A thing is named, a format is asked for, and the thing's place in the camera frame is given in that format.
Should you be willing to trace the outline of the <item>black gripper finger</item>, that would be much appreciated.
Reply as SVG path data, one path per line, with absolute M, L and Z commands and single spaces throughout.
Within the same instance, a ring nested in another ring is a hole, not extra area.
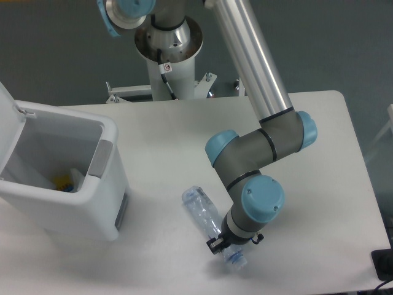
M 217 238 L 213 237 L 208 240 L 206 244 L 212 254 L 217 254 L 226 249 L 228 246 L 228 240 L 224 236 L 219 235 Z

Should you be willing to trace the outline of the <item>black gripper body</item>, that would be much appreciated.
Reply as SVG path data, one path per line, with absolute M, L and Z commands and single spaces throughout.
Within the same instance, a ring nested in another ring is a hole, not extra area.
M 256 233 L 253 237 L 242 238 L 235 235 L 219 234 L 218 238 L 222 240 L 220 247 L 228 248 L 230 245 L 245 245 L 248 242 L 258 245 L 264 239 L 264 236 L 261 233 Z

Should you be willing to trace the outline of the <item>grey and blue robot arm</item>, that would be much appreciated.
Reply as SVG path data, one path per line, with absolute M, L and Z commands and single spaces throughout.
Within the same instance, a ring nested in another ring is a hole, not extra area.
M 185 1 L 98 1 L 97 5 L 111 36 L 135 30 L 154 100 L 196 97 L 194 59 L 203 37 L 199 25 L 186 16 Z M 280 212 L 284 193 L 261 169 L 313 144 L 317 127 L 308 113 L 294 109 L 250 3 L 203 5 L 216 16 L 260 124 L 247 135 L 222 131 L 206 143 L 208 159 L 233 200 L 220 233 L 208 241 L 211 252 L 218 253 L 233 244 L 263 239 L 261 230 Z

